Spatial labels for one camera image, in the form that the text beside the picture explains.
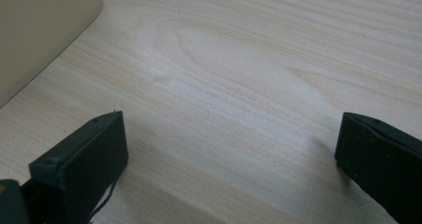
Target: desk surface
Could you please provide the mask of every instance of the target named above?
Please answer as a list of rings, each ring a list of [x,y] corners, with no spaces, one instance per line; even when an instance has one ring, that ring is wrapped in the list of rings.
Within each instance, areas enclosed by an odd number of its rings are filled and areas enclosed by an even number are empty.
[[[104,1],[0,109],[0,178],[122,110],[98,223],[394,223],[333,153],[343,112],[422,138],[422,0]]]

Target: beige object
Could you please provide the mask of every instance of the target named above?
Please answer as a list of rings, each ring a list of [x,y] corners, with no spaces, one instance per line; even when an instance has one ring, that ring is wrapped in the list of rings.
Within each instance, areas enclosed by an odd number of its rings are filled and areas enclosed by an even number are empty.
[[[0,0],[0,107],[93,22],[103,0]]]
[[[422,138],[422,0],[105,0],[0,109],[0,178],[123,110],[101,224],[396,223],[336,168],[343,112]]]

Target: wooden table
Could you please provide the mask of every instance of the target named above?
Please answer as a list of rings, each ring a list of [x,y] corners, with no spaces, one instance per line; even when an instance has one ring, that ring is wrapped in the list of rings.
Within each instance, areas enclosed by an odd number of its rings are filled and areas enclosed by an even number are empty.
[[[333,153],[343,112],[422,138],[422,0],[104,1],[0,109],[0,178],[122,110],[96,223],[394,223]]]

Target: wood grain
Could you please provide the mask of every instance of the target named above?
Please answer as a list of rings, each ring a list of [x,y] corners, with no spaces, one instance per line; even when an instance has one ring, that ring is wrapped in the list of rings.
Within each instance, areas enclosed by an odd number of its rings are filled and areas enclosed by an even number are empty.
[[[0,110],[0,178],[124,112],[97,223],[394,223],[336,168],[343,112],[418,137],[422,0],[104,0]]]

